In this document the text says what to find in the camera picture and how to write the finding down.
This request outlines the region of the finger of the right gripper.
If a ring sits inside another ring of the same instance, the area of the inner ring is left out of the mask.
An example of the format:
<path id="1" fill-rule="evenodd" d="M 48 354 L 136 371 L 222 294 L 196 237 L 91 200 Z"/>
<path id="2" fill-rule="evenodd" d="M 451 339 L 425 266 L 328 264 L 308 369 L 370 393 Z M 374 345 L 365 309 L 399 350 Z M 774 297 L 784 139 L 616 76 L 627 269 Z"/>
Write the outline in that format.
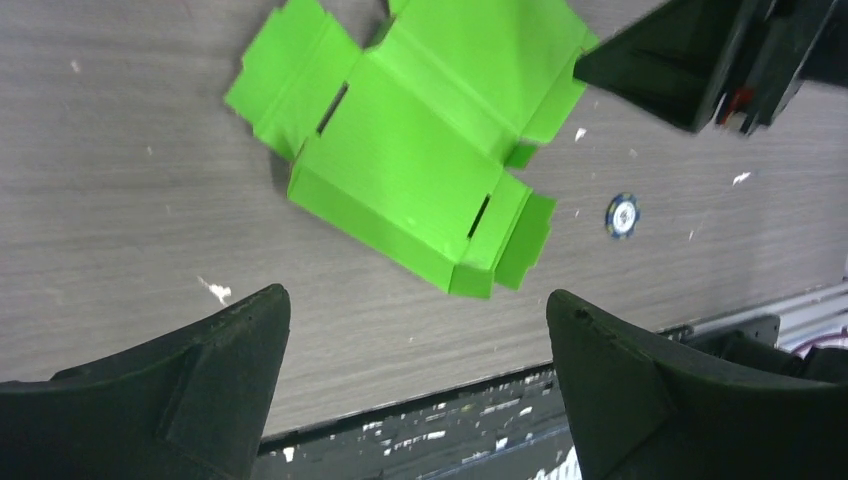
<path id="1" fill-rule="evenodd" d="M 575 79 L 689 133 L 713 118 L 760 1 L 667 1 L 581 55 Z"/>

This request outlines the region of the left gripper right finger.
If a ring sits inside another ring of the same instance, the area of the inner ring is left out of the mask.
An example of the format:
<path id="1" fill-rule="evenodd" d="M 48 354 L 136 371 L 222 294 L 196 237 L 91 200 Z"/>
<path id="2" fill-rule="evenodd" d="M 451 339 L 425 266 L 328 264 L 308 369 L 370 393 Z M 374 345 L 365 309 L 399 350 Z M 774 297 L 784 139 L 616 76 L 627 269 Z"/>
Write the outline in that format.
<path id="1" fill-rule="evenodd" d="M 739 331 L 681 343 L 553 292 L 546 319 L 586 479 L 843 479 L 847 352 Z"/>

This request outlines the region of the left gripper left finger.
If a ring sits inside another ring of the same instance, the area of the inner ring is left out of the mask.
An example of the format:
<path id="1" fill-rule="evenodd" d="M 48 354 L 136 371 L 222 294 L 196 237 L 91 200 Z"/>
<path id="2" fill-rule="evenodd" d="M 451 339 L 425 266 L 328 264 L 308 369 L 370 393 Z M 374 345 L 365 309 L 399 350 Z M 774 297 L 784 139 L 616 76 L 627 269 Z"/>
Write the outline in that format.
<path id="1" fill-rule="evenodd" d="M 46 381 L 1 386 L 5 479 L 247 479 L 290 333 L 272 284 Z"/>

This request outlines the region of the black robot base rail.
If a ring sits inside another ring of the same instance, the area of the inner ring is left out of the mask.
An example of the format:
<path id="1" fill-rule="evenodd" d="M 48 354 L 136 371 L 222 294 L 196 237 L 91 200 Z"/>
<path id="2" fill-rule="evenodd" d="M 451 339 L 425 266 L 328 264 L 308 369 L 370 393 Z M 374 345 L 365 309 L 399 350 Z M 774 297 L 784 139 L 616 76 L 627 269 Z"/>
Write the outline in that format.
<path id="1" fill-rule="evenodd" d="M 775 300 L 663 335 L 723 329 L 795 354 L 847 344 L 847 286 Z M 554 367 L 534 365 L 291 430 L 261 442 L 256 479 L 576 479 Z"/>

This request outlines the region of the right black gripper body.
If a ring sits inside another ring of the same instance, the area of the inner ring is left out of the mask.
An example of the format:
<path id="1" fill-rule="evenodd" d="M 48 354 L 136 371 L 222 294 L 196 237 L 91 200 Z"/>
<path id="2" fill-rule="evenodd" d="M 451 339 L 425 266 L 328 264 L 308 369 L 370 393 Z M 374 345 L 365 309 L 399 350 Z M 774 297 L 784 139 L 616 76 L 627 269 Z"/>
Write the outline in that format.
<path id="1" fill-rule="evenodd" d="M 847 88 L 847 3 L 761 2 L 723 87 L 722 127 L 771 126 L 806 82 Z"/>

